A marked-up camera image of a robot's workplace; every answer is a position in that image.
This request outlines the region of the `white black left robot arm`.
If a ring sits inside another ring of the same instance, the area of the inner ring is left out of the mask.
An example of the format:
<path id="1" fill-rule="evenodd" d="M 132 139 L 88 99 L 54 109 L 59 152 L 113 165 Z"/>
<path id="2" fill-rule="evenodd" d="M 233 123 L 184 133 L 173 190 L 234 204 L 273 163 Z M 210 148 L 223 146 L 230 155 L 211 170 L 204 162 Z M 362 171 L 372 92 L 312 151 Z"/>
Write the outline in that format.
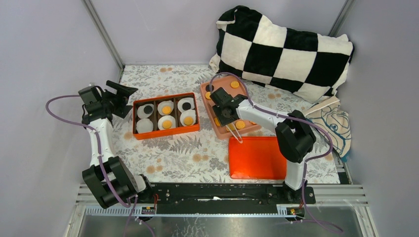
<path id="1" fill-rule="evenodd" d="M 116 155 L 112 142 L 113 117 L 125 118 L 128 115 L 132 109 L 128 99 L 137 89 L 110 80 L 106 85 L 115 92 L 96 85 L 78 91 L 83 101 L 82 124 L 89 133 L 92 153 L 89 168 L 82 172 L 83 180 L 104 209 L 117 203 L 127 205 L 133 197 L 147 203 L 153 198 L 149 180 L 129 171 Z"/>

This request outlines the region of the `orange compartment box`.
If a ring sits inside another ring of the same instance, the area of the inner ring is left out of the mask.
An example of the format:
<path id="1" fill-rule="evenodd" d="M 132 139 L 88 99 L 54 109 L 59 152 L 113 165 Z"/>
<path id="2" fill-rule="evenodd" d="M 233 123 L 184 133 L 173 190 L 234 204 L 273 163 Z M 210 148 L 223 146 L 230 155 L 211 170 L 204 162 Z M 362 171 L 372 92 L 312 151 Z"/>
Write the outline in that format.
<path id="1" fill-rule="evenodd" d="M 195 102 L 195 108 L 196 111 L 196 123 L 191 126 L 182 126 L 180 123 L 180 115 L 181 112 L 177 108 L 177 103 L 181 98 L 185 97 L 192 97 L 194 98 Z M 158 113 L 157 106 L 162 101 L 173 101 L 174 103 L 174 109 L 171 112 L 169 116 L 173 116 L 176 120 L 176 128 L 168 129 L 168 130 L 159 130 L 158 129 L 158 120 L 162 117 Z M 152 132 L 148 133 L 137 133 L 136 131 L 136 123 L 140 120 L 137 116 L 137 109 L 139 106 L 144 104 L 153 104 L 154 105 L 154 112 L 153 114 L 148 118 L 153 122 L 154 130 Z M 200 124 L 199 124 L 199 116 L 198 116 L 198 106 L 196 103 L 196 96 L 194 93 L 183 93 L 183 94 L 175 94 L 175 95 L 168 95 L 168 96 L 162 96 L 162 97 L 155 97 L 150 99 L 143 99 L 143 100 L 136 100 L 133 103 L 133 135 L 137 140 L 144 140 L 144 139 L 151 139 L 151 138 L 157 138 L 157 137 L 163 137 L 163 136 L 169 136 L 169 135 L 176 135 L 181 133 L 188 133 L 188 132 L 195 132 L 200 130 Z"/>

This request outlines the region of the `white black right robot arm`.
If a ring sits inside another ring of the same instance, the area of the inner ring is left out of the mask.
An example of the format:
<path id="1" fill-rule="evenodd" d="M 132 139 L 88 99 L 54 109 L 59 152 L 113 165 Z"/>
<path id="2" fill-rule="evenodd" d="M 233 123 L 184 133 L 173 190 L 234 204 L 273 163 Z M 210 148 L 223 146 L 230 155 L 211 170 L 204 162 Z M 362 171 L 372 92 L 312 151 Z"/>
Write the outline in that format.
<path id="1" fill-rule="evenodd" d="M 316 137 L 309 122 L 300 111 L 276 112 L 253 102 L 249 97 L 228 94 L 222 87 L 210 92 L 212 107 L 221 126 L 239 120 L 248 120 L 276 134 L 281 154 L 287 160 L 287 171 L 283 190 L 284 199 L 296 203 L 303 197 L 304 161 L 313 149 Z"/>

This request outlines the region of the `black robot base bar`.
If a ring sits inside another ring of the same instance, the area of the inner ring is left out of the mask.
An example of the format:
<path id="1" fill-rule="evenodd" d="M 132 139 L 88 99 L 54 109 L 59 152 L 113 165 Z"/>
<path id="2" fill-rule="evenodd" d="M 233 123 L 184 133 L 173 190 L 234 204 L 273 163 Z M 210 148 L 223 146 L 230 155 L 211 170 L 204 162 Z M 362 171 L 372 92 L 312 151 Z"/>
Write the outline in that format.
<path id="1" fill-rule="evenodd" d="M 157 214 L 275 214 L 278 206 L 315 204 L 312 187 L 294 191 L 282 184 L 153 183 L 140 195 Z"/>

